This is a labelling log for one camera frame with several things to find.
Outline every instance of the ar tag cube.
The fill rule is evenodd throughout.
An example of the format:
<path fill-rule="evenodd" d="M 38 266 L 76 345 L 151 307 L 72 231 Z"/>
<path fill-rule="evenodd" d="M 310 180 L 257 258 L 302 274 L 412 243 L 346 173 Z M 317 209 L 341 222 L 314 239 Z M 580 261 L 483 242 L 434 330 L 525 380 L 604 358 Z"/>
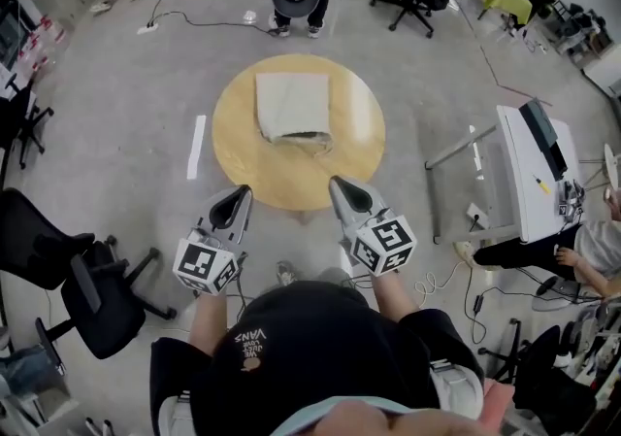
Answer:
<path fill-rule="evenodd" d="M 238 272 L 235 255 L 231 252 L 187 239 L 179 241 L 173 273 L 184 286 L 219 294 Z"/>
<path fill-rule="evenodd" d="M 380 276 L 408 263 L 416 243 L 406 218 L 399 216 L 358 229 L 351 255 Z"/>

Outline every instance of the person in gray shirt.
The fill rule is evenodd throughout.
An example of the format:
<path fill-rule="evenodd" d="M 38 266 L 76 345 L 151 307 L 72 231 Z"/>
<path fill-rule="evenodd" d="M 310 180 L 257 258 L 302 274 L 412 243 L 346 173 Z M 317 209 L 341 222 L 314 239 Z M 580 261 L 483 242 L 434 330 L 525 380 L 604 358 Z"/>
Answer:
<path fill-rule="evenodd" d="M 605 191 L 610 221 L 578 223 L 530 244 L 519 238 L 476 251 L 472 244 L 455 243 L 457 254 L 471 267 L 493 270 L 534 265 L 567 281 L 589 285 L 607 298 L 621 293 L 621 208 L 619 193 Z"/>

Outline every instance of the gray shirt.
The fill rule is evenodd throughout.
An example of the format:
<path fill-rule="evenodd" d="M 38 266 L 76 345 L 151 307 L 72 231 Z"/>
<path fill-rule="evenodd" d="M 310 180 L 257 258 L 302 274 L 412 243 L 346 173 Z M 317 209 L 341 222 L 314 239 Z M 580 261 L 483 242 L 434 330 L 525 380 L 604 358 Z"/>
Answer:
<path fill-rule="evenodd" d="M 621 270 L 621 222 L 584 222 L 575 234 L 575 251 L 607 279 Z M 578 274 L 576 277 L 584 282 Z"/>

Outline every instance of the concrete floor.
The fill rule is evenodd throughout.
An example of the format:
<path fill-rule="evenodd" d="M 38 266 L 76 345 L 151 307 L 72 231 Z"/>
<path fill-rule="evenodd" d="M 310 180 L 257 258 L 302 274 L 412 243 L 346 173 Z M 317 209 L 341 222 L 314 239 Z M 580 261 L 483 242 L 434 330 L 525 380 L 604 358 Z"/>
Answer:
<path fill-rule="evenodd" d="M 154 272 L 140 278 L 138 291 L 181 312 L 192 299 L 171 273 L 178 239 L 203 214 L 207 198 L 230 184 L 212 150 L 210 117 L 219 94 L 260 59 L 289 52 L 319 54 L 360 76 L 383 110 L 386 148 L 372 184 L 408 218 L 416 234 L 418 247 L 403 279 L 420 300 L 414 283 L 427 272 L 443 283 L 457 262 L 450 245 L 432 243 L 424 158 L 461 137 L 469 125 L 480 126 L 497 105 L 519 106 L 528 100 L 497 81 L 553 105 L 546 110 L 570 125 L 579 157 L 601 156 L 604 141 L 621 150 L 607 100 L 567 59 L 553 50 L 531 53 L 509 38 L 497 41 L 500 16 L 490 12 L 478 21 L 480 0 L 458 1 L 462 11 L 448 8 L 433 15 L 436 34 L 428 40 L 414 17 L 406 17 L 396 32 L 388 31 L 397 14 L 394 7 L 331 0 L 328 27 L 315 41 L 307 39 L 302 23 L 282 40 L 247 28 L 192 27 L 180 16 L 160 19 L 156 32 L 137 36 L 155 0 L 118 0 L 109 13 L 84 17 L 56 72 L 40 86 L 41 103 L 56 110 L 45 127 L 47 152 L 39 157 L 32 151 L 23 173 L 13 164 L 8 185 L 20 188 L 68 233 L 92 231 L 102 238 L 113 233 L 119 253 L 131 262 L 149 246 L 158 247 L 163 258 Z M 162 0 L 158 11 L 170 10 L 183 10 L 202 22 L 239 22 L 246 10 L 253 10 L 266 27 L 271 0 Z M 198 179 L 188 181 L 185 169 L 197 115 L 207 115 L 208 125 Z M 451 163 L 455 171 L 440 174 L 445 226 L 466 224 L 462 214 L 472 199 L 479 199 L 472 153 L 460 158 Z M 604 216 L 600 196 L 599 191 L 589 194 L 588 218 Z M 273 285 L 280 259 L 293 261 L 309 277 L 339 266 L 339 237 L 331 210 L 313 213 L 301 223 L 295 214 L 256 203 L 245 238 L 250 254 L 242 279 L 245 294 Z M 49 317 L 42 290 L 5 273 L 0 277 L 18 347 L 36 342 L 36 317 L 52 324 L 66 318 L 58 290 L 50 293 Z M 445 289 L 428 297 L 426 306 L 450 313 L 471 344 L 471 323 L 463 312 L 467 281 L 468 272 L 460 267 Z M 475 295 L 490 285 L 513 292 L 536 289 L 514 271 L 475 272 L 469 311 Z M 239 300 L 229 301 L 233 320 Z M 576 314 L 574 307 L 533 314 L 528 297 L 488 293 L 479 316 L 488 328 L 482 345 L 506 345 L 511 317 L 524 320 L 524 336 L 532 339 Z M 187 329 L 191 315 L 190 306 L 173 323 L 148 317 L 139 337 L 104 361 L 92 356 L 75 331 L 64 336 L 58 347 L 73 395 L 94 417 L 113 420 L 119 434 L 150 434 L 149 346 L 162 335 L 184 338 L 183 332 L 162 327 Z M 477 328 L 477 339 L 480 333 Z"/>

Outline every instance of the black pants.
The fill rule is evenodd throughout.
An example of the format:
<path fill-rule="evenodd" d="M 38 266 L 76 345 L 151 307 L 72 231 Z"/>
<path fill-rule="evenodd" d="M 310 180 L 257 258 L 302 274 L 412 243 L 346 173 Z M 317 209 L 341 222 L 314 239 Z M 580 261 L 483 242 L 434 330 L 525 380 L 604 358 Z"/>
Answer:
<path fill-rule="evenodd" d="M 554 2 L 554 0 L 529 0 L 529 1 L 531 2 L 531 5 L 533 5 L 533 9 L 531 10 L 531 14 L 528 17 L 528 21 L 531 21 L 531 19 L 533 19 L 535 14 L 539 11 L 539 9 L 542 6 L 549 5 L 550 3 Z M 516 30 L 521 29 L 524 26 L 524 23 L 517 23 L 517 17 L 515 15 L 512 15 L 512 17 L 515 19 L 515 23 L 513 24 L 513 27 Z"/>
<path fill-rule="evenodd" d="M 528 245 L 524 245 L 519 238 L 515 238 L 499 245 L 483 248 L 474 254 L 474 261 L 479 265 L 500 265 L 506 269 L 534 265 L 549 270 L 567 281 L 575 281 L 573 268 L 559 265 L 556 262 L 554 247 L 558 245 L 559 248 L 573 250 L 575 233 L 579 227 L 580 224 L 577 224 L 560 234 L 554 234 Z"/>
<path fill-rule="evenodd" d="M 309 25 L 313 27 L 320 27 L 323 23 L 323 18 L 325 17 L 327 10 L 328 0 L 319 0 L 317 6 L 307 18 L 307 22 L 309 23 Z M 279 12 L 274 11 L 274 16 L 276 17 L 276 23 L 279 27 L 291 23 L 291 17 L 284 17 Z"/>

